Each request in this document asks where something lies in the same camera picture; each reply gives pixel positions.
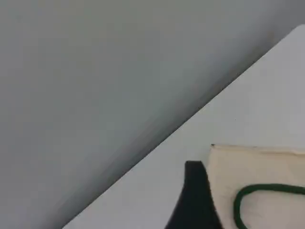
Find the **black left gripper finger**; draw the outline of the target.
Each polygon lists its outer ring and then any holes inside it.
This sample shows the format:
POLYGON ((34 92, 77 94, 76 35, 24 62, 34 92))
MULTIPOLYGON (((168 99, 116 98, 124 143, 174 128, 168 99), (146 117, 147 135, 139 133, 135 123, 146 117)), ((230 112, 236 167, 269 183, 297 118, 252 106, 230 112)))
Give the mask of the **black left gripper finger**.
POLYGON ((184 183, 167 229, 222 229, 201 161, 186 161, 184 183))

